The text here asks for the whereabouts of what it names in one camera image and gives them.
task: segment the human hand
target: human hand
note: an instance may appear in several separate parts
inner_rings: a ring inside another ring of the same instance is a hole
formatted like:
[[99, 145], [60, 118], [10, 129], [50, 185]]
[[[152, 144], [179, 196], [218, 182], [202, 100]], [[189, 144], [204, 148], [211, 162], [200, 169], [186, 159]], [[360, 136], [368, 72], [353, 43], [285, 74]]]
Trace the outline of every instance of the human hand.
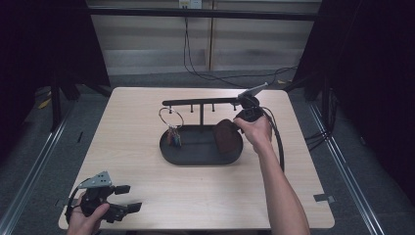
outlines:
[[82, 196], [85, 193], [82, 193], [79, 196], [78, 201], [76, 202], [76, 207], [72, 210], [70, 220], [68, 235], [91, 235], [95, 234], [101, 225], [101, 217], [107, 212], [110, 208], [109, 204], [102, 204], [100, 207], [95, 209], [95, 211], [88, 217], [86, 217], [80, 208], [80, 202]]
[[271, 141], [272, 130], [268, 119], [265, 116], [260, 117], [254, 122], [247, 122], [239, 117], [234, 119], [234, 123], [241, 127], [247, 139], [254, 146], [254, 150], [259, 154], [259, 149]]

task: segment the horizontal metal bar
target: horizontal metal bar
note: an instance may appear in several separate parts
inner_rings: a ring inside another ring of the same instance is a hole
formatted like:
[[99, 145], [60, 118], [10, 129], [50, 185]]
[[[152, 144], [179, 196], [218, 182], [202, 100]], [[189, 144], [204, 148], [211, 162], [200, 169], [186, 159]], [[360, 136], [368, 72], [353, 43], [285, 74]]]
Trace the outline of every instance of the horizontal metal bar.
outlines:
[[204, 105], [204, 104], [238, 104], [237, 98], [211, 98], [193, 100], [167, 100], [161, 102], [164, 106]]
[[204, 9], [175, 9], [175, 8], [43, 8], [44, 11], [59, 14], [88, 14], [104, 16], [147, 16], [147, 17], [187, 17], [187, 18], [225, 18], [225, 19], [257, 19], [285, 21], [316, 21], [319, 16], [313, 13], [283, 13], [283, 12], [249, 12]]

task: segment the wooden table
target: wooden table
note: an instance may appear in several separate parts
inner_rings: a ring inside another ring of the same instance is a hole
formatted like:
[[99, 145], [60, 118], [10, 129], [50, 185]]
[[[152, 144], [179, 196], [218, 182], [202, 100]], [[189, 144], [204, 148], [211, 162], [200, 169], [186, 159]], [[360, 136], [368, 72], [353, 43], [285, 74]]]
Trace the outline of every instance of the wooden table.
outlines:
[[[74, 182], [107, 170], [115, 186], [130, 185], [130, 193], [111, 195], [109, 202], [143, 203], [122, 222], [103, 222], [103, 229], [269, 229], [258, 158], [243, 136], [244, 150], [232, 164], [178, 166], [161, 155], [166, 131], [159, 118], [164, 100], [236, 97], [240, 89], [117, 88], [107, 105], [83, 165]], [[256, 95], [270, 109], [281, 134], [286, 175], [297, 192], [311, 228], [330, 228], [334, 219], [308, 153], [289, 97], [284, 91], [263, 90]], [[185, 124], [199, 124], [199, 106], [176, 106]], [[232, 119], [241, 111], [230, 104], [205, 106], [205, 124]], [[277, 151], [275, 138], [273, 146]], [[68, 228], [62, 214], [59, 225]]]

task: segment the black stand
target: black stand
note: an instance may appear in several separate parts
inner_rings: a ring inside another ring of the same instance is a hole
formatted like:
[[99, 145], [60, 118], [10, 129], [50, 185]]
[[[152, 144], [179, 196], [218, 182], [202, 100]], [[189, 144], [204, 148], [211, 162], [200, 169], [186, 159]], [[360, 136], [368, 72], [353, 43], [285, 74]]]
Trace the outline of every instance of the black stand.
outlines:
[[168, 144], [166, 131], [160, 140], [162, 156], [174, 165], [229, 165], [241, 156], [244, 148], [242, 136], [235, 131], [237, 148], [227, 153], [219, 153], [213, 135], [214, 125], [204, 125], [205, 104], [232, 104], [234, 110], [238, 104], [237, 98], [194, 99], [194, 100], [170, 100], [163, 101], [164, 106], [190, 105], [193, 112], [194, 105], [200, 105], [200, 125], [183, 125], [178, 129], [180, 133], [181, 147], [173, 147]]

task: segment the black curtain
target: black curtain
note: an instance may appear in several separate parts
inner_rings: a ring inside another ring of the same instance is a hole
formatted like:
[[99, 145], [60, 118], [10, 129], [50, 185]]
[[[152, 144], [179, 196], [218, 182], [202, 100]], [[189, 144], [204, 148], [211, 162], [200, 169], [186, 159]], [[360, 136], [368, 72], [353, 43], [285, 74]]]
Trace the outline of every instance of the black curtain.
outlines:
[[84, 1], [0, 2], [0, 154], [19, 137], [38, 87], [110, 85], [91, 17], [62, 11]]
[[327, 78], [342, 110], [415, 205], [415, 3], [323, 1], [320, 12], [342, 9], [347, 14], [339, 21], [313, 26], [294, 80], [317, 72], [305, 86], [313, 99]]

